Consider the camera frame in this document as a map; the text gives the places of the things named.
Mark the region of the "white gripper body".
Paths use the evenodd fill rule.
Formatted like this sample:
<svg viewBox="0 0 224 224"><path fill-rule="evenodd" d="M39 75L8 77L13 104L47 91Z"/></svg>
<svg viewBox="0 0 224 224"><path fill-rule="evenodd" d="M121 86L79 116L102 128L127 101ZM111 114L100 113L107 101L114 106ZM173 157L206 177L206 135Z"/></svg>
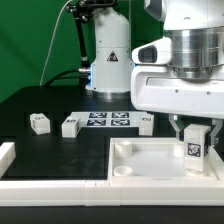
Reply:
<svg viewBox="0 0 224 224"><path fill-rule="evenodd" d="M136 66L131 101L138 110L224 119L224 81L187 81L166 66Z"/></svg>

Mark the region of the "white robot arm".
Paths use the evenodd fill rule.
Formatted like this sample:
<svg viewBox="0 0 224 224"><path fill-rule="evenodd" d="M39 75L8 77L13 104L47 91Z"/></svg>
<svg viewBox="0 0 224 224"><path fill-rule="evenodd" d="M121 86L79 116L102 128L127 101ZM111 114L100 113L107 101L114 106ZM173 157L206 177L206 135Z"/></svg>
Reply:
<svg viewBox="0 0 224 224"><path fill-rule="evenodd" d="M129 23L110 7L94 15L96 59L88 87L130 93L138 110L206 117L211 143L224 123L224 0L144 0L163 37L132 50Z"/></svg>

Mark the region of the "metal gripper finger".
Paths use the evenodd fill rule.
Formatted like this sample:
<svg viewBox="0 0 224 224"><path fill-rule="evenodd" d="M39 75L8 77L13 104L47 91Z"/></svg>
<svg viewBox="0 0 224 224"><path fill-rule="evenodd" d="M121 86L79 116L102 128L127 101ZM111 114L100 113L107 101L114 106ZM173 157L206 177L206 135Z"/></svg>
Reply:
<svg viewBox="0 0 224 224"><path fill-rule="evenodd" d="M213 119L211 123L211 132L210 132L210 145L216 146L219 143L218 134L222 129L222 120Z"/></svg>
<svg viewBox="0 0 224 224"><path fill-rule="evenodd" d="M183 125L183 122L181 121L181 118L178 115L170 114L169 115L169 122L176 132L176 138L180 139L180 132L184 128L184 125Z"/></svg>

